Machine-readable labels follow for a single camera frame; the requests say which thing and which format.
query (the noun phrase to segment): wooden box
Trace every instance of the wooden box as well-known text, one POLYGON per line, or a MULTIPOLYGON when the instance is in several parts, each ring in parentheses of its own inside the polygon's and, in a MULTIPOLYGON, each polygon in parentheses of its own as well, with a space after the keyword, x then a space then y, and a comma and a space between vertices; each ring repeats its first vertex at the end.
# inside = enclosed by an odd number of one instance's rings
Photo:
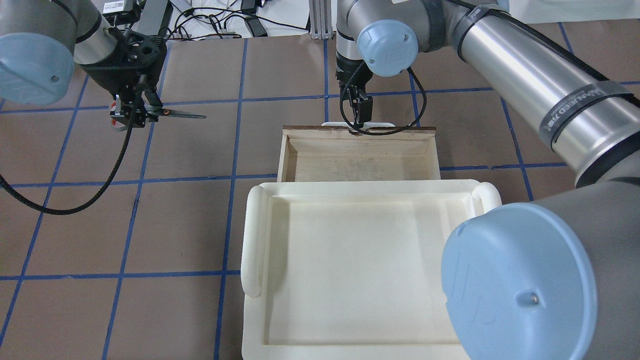
POLYGON ((278 182, 437 179, 434 127, 385 136, 354 134, 345 127, 282 127, 278 182))

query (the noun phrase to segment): white bin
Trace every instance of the white bin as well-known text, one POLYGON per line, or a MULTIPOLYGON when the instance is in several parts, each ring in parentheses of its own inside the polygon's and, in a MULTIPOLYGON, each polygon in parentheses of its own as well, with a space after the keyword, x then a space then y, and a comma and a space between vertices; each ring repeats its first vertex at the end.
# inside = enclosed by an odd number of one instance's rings
POLYGON ((451 231, 500 206, 475 180, 266 183, 247 202, 245 360, 468 359, 447 315, 451 231))

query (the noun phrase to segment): white handle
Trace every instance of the white handle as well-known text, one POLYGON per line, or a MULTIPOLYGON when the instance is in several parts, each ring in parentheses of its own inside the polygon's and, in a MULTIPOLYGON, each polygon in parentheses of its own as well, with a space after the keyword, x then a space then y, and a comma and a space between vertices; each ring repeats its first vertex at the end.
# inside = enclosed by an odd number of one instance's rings
POLYGON ((262 292, 262 265, 264 264, 265 219, 260 214, 266 209, 267 195, 263 187, 254 186, 246 201, 244 240, 240 281, 249 297, 258 297, 262 292))
POLYGON ((485 214, 502 205, 498 189, 490 183, 478 184, 471 191, 471 196, 475 200, 480 200, 482 202, 482 209, 485 214))

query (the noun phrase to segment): light blue cap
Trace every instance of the light blue cap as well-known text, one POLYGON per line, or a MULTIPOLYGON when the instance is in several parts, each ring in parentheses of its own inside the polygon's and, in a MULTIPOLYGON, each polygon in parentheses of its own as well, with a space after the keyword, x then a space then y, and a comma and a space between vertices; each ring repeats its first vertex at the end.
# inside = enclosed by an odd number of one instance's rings
POLYGON ((415 33, 397 20, 379 20, 369 24, 360 32, 356 42, 360 56, 379 76, 398 75, 418 56, 415 33))
POLYGON ((0 97, 46 105, 67 93, 74 58, 59 41, 34 33, 0 37, 0 97))
POLYGON ((453 327, 473 360, 580 360, 596 325, 596 283, 555 213, 510 204, 462 223, 442 257, 453 327))

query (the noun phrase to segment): white label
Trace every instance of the white label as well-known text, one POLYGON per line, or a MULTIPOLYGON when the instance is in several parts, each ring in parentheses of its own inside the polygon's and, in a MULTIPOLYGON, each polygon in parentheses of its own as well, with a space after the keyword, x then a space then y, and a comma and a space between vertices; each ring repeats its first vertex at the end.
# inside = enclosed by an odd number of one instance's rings
POLYGON ((104 4, 102 13, 115 13, 124 11, 124 1, 113 1, 111 3, 104 4))

